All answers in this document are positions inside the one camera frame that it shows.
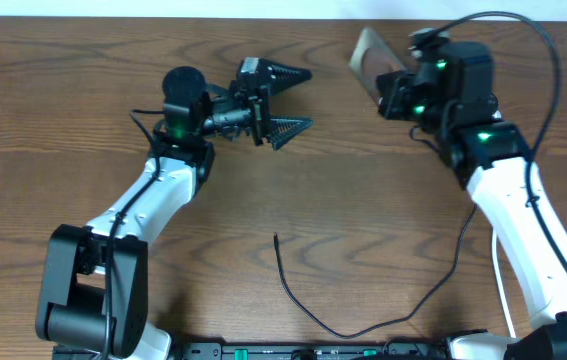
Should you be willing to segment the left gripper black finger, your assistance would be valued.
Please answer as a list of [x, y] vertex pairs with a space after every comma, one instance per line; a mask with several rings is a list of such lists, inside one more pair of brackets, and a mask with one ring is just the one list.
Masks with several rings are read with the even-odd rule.
[[312, 72], [308, 69], [292, 67], [267, 59], [259, 60], [257, 70], [258, 83], [268, 90], [269, 96], [275, 96], [312, 79]]
[[312, 125], [313, 121], [306, 117], [272, 117], [266, 139], [273, 150], [278, 151]]

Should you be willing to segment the Samsung Galaxy smartphone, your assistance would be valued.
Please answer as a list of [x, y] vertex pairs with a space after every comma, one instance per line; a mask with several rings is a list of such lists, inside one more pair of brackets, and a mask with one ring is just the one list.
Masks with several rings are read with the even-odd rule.
[[382, 97], [376, 85], [376, 78], [382, 74], [406, 69], [399, 57], [370, 26], [361, 31], [348, 66], [376, 104], [380, 103]]

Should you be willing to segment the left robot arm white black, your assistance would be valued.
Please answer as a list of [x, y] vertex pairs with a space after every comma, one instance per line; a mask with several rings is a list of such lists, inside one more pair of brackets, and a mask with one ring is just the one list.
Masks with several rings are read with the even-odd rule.
[[51, 235], [35, 320], [55, 359], [171, 359], [172, 336], [148, 321], [149, 249], [207, 181], [214, 136], [246, 133], [279, 150], [312, 125], [274, 116], [273, 96], [310, 80], [308, 69], [246, 57], [226, 88], [189, 66], [162, 82], [159, 121], [142, 132], [149, 152], [138, 179], [84, 226]]

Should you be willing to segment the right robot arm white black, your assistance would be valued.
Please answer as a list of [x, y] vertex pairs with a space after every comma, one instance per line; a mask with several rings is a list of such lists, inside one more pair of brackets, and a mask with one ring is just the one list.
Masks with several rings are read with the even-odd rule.
[[353, 58], [380, 114], [413, 121], [491, 224], [514, 270], [532, 331], [447, 340], [453, 359], [567, 359], [567, 232], [544, 191], [532, 151], [501, 118], [487, 46], [439, 37], [408, 69], [385, 43]]

